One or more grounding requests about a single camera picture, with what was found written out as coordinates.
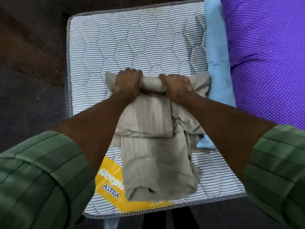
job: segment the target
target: wooden floor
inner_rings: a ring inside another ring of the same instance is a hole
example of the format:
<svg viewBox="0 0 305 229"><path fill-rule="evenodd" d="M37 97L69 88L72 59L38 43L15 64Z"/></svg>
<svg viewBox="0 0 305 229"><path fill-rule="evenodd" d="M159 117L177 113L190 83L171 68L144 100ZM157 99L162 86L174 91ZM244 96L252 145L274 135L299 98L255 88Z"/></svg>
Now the wooden floor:
<svg viewBox="0 0 305 229"><path fill-rule="evenodd" d="M0 0L1 151L66 117L65 35L69 16L170 1L178 0ZM282 228L246 198L191 210L200 228ZM119 226L136 228L139 220L139 216L125 217ZM78 227L103 228L101 221L94 220L85 220Z"/></svg>

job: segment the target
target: blue towel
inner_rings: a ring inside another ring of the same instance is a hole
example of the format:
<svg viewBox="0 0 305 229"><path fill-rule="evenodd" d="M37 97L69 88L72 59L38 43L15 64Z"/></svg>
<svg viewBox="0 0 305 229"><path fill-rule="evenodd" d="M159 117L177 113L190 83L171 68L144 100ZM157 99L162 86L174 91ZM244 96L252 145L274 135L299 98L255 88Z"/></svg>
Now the blue towel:
<svg viewBox="0 0 305 229"><path fill-rule="evenodd" d="M235 99L230 74L230 61L225 22L219 0L205 1L207 22L207 62L211 76L211 90L208 98L233 107ZM216 149L211 139L205 135L197 144L200 148Z"/></svg>

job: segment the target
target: mattress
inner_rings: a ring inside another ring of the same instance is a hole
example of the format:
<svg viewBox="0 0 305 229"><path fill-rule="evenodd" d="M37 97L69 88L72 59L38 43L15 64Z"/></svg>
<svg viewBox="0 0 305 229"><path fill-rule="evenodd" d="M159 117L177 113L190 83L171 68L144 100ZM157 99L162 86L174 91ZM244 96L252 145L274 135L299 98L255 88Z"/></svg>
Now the mattress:
<svg viewBox="0 0 305 229"><path fill-rule="evenodd" d="M72 16L67 28L69 111L73 116L108 98L105 72L126 67L146 76L193 75L208 69L204 0L188 0L131 9L86 12ZM245 196L242 183L218 151L193 153L203 172L198 191L173 205L122 213L95 194L85 209L88 218L103 219L209 203ZM121 149L106 156L122 165Z"/></svg>

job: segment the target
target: yellow label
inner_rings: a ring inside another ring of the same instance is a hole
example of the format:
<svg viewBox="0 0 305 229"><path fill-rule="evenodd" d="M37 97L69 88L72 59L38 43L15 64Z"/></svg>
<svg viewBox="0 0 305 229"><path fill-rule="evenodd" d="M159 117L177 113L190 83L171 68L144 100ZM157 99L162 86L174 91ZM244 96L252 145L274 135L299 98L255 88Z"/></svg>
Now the yellow label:
<svg viewBox="0 0 305 229"><path fill-rule="evenodd" d="M95 177L95 192L122 212L147 210L171 205L168 201L127 201L124 193L122 167L105 157Z"/></svg>

